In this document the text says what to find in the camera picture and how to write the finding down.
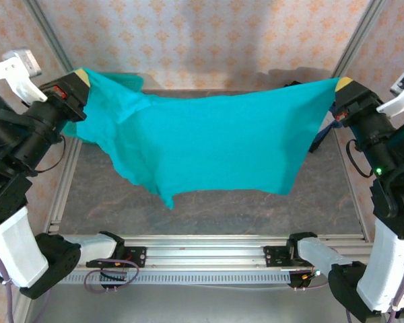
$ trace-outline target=patterned wall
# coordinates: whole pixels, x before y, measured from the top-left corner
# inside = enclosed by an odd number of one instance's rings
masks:
[[[361,49],[353,60],[346,75],[359,81],[376,92],[382,100],[393,98],[389,88],[404,71],[404,0],[388,0],[380,17],[367,36]],[[392,119],[394,126],[404,123],[404,113]],[[337,131],[340,146],[352,138],[349,129]],[[368,173],[370,167],[363,154],[353,155],[358,165]],[[370,199],[370,189],[373,178],[361,177],[354,167],[347,162],[347,171],[351,184],[358,196],[358,202],[366,223],[370,228],[370,236],[374,236],[373,206]]]
[[[34,83],[41,84],[63,74],[57,61],[54,59],[42,33],[28,13],[22,0],[0,1],[0,61],[1,55],[10,49],[26,46],[32,50],[39,65],[44,71],[43,75],[34,79]],[[0,81],[0,94],[19,113],[25,108],[18,97],[13,94],[9,86]],[[42,160],[39,169],[45,169],[54,164],[61,155],[61,147],[53,147]],[[28,192],[30,224],[35,233],[42,231],[63,165],[44,173],[33,180],[33,187]],[[4,288],[0,285],[0,323],[6,317],[6,297]]]
[[[76,67],[138,72],[149,89],[327,78],[368,2],[40,0]]]

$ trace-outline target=teal cloth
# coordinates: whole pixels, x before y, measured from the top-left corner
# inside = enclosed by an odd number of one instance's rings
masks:
[[[87,118],[75,135],[97,143],[122,177],[160,195],[170,208],[175,194],[194,190],[288,194],[338,82],[174,99],[134,92],[86,71]]]

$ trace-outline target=wallpaper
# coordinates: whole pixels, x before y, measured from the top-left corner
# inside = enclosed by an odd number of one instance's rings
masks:
[[[329,77],[369,0],[39,2],[76,67],[252,90]]]
[[[389,92],[392,84],[404,72],[404,0],[388,0],[380,17],[369,33],[350,68],[345,73],[376,92],[384,101],[391,100]],[[394,117],[392,123],[399,127],[404,123],[404,113]],[[337,131],[340,146],[344,150],[345,144],[353,137],[349,129]],[[353,154],[357,164],[365,173],[370,167],[361,153]],[[370,229],[370,236],[374,236],[373,204],[369,187],[373,178],[363,178],[348,162],[347,171],[351,178],[351,185],[356,192],[359,206]]]
[[[0,1],[0,61],[3,53],[23,46],[32,50],[44,72],[43,75],[34,79],[34,83],[38,85],[46,83],[63,74],[42,33],[22,1],[2,0]],[[0,95],[17,112],[21,113],[26,110],[5,81],[0,81]],[[61,153],[62,147],[59,145],[53,147],[38,168],[45,169],[53,165],[60,158]],[[30,224],[36,234],[42,231],[48,216],[62,167],[63,164],[33,179],[33,187],[28,192],[28,209]],[[5,317],[5,289],[0,285],[0,323],[5,321]]]

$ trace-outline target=white bracket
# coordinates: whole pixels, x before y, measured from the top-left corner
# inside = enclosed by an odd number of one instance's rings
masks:
[[[392,118],[393,116],[404,112],[404,84],[402,83],[403,80],[404,73],[398,78],[398,80],[396,80],[396,82],[391,87],[391,92],[394,95],[397,95],[397,97],[379,106],[377,108],[378,113],[384,113],[389,118]]]
[[[31,63],[34,65],[28,65],[27,61],[24,62],[19,52],[29,57]],[[21,98],[25,103],[31,105],[35,101],[45,102],[47,100],[46,95],[38,89],[31,81],[30,77],[40,73],[40,69],[31,55],[31,52],[26,49],[15,50],[11,52],[12,57],[0,62],[0,79],[5,79],[12,91]]]

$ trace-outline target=marble surface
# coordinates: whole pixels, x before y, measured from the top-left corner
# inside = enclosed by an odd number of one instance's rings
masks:
[[[189,98],[223,92],[156,92]],[[358,216],[341,156],[330,133],[305,159],[287,196],[258,190],[197,191],[176,195],[169,210],[159,196],[114,170],[97,146],[83,144],[60,225],[61,234],[269,234],[296,231],[359,234]]]

